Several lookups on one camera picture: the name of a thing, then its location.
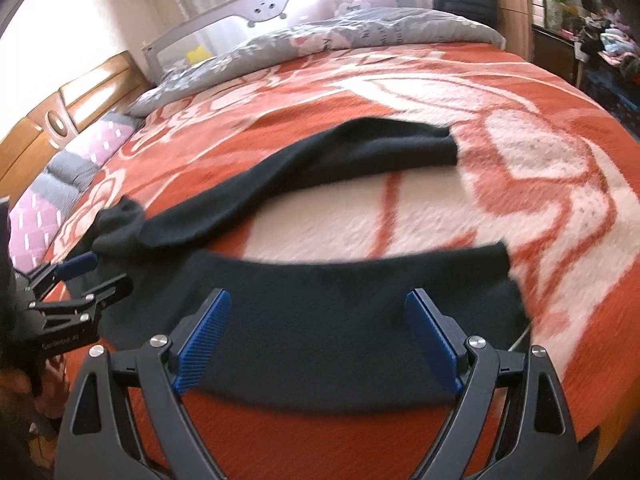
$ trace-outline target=yellow object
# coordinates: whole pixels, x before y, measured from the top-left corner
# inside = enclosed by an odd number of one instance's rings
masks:
[[[194,50],[190,50],[189,52],[187,52],[184,55],[184,57],[187,59],[187,62],[190,65],[195,65],[196,63],[199,63],[201,61],[209,59],[210,57],[213,57],[213,54],[210,53],[202,45],[198,45],[198,47],[195,48]]]

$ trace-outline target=bed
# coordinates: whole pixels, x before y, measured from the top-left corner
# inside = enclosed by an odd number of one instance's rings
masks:
[[[276,16],[285,4],[274,6]],[[256,0],[233,5],[259,8]],[[146,54],[159,86],[129,108],[145,125],[97,173],[46,258],[64,258],[98,211],[124,195],[148,217],[157,215],[343,121],[381,116],[448,124],[459,149],[455,168],[293,192],[209,248],[245,260],[317,262],[504,240],[532,340],[548,349],[578,438],[591,439],[589,460],[599,464],[640,403],[640,356],[631,343],[640,298],[638,146],[577,89],[503,52],[495,31],[424,10],[399,18],[408,22],[372,17],[370,8],[355,12],[364,14],[347,17],[348,27],[368,19],[369,27],[386,23],[396,30],[402,23],[398,30],[406,31],[415,20],[436,16],[456,32],[439,41],[396,38],[363,46],[361,34],[347,38],[336,29],[346,26],[340,20],[300,25],[276,34],[293,54],[240,75],[228,68],[233,53],[166,73],[157,60],[164,43],[157,43]],[[199,23],[228,15],[216,9]],[[191,34],[192,25],[174,40]],[[248,41],[255,45],[256,38]],[[225,71],[234,76],[217,79]],[[80,349],[67,356],[72,379],[85,355]],[[198,392],[184,401],[233,479],[409,478],[448,411],[293,413]],[[134,393],[132,402],[149,456],[163,465],[142,398]],[[471,469],[482,465],[496,424],[492,417]]]

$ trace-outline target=brown wooden headboard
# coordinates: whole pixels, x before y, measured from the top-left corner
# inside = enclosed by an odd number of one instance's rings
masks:
[[[105,112],[126,110],[151,86],[129,52],[62,85],[0,142],[0,197],[11,197],[14,206],[58,150]]]

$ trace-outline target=gray quilt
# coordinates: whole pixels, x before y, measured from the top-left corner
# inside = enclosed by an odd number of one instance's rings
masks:
[[[489,43],[504,49],[491,27],[430,9],[379,7],[356,10],[333,20],[284,28],[240,44],[232,52],[168,74],[133,103],[129,114],[153,110],[243,75],[323,50],[415,43]]]

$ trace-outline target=pile of clothes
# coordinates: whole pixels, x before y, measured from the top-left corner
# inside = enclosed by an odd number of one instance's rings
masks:
[[[580,32],[580,49],[590,56],[600,54],[620,69],[625,80],[640,84],[640,46],[629,36],[630,32],[619,12],[599,20],[587,18]]]

